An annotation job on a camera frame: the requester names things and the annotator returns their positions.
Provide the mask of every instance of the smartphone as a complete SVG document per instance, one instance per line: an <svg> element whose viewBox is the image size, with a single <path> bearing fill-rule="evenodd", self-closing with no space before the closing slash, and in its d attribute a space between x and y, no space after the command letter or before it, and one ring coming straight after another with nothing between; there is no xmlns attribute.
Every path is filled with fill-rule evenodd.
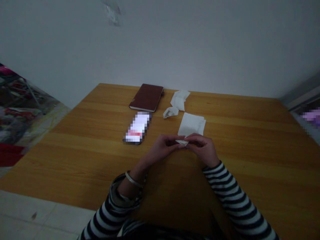
<svg viewBox="0 0 320 240"><path fill-rule="evenodd" d="M130 124L130 127L128 128L128 131L126 132L126 135L123 136L123 141L128 144L139 145L147 133L150 121L150 112L137 112Z"/></svg>

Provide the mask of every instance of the leather notebook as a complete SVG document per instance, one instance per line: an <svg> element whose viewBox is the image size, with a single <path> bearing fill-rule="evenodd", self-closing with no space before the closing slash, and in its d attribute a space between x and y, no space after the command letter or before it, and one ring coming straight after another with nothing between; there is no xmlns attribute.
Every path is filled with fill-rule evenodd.
<svg viewBox="0 0 320 240"><path fill-rule="evenodd" d="M137 94L131 101L129 108L148 112L155 112L162 92L163 87L142 84Z"/></svg>

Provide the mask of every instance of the bracelet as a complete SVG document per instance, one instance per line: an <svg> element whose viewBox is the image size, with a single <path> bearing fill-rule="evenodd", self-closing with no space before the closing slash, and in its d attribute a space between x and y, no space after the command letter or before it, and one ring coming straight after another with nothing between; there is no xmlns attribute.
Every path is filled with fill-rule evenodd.
<svg viewBox="0 0 320 240"><path fill-rule="evenodd" d="M130 171L126 171L126 173L125 173L127 179L128 179L133 185L135 185L135 186L137 186L137 187L139 187L139 188L143 188L143 185L142 185L142 184L137 183L135 180L133 180L133 179L130 177L129 172L130 172Z"/></svg>

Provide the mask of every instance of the striped sleeve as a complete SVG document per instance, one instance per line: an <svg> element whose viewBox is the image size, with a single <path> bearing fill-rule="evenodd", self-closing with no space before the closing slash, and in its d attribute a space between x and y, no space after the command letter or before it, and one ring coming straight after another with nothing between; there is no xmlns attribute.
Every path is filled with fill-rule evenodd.
<svg viewBox="0 0 320 240"><path fill-rule="evenodd" d="M203 173L241 238L279 239L222 162L204 168Z"/></svg>
<svg viewBox="0 0 320 240"><path fill-rule="evenodd" d="M142 190L133 200L118 193L117 188L125 177L125 174L121 174L112 182L107 200L83 229L78 240L116 237L130 213L140 206Z"/></svg>

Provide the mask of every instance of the crumpled paper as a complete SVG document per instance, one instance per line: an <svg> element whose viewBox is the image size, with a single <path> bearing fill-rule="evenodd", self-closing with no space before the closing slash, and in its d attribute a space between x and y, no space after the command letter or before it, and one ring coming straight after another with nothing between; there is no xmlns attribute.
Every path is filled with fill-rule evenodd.
<svg viewBox="0 0 320 240"><path fill-rule="evenodd" d="M179 109L178 108L169 107L164 111L163 118L168 118L168 117L171 117L171 116L175 116L175 115L178 115L178 113L179 113Z"/></svg>
<svg viewBox="0 0 320 240"><path fill-rule="evenodd" d="M185 90L176 91L173 94L170 104L172 107L166 109L163 113L163 118L168 118L171 116L178 115L179 110L184 111L184 102L186 101L187 97L190 95L190 92Z"/></svg>

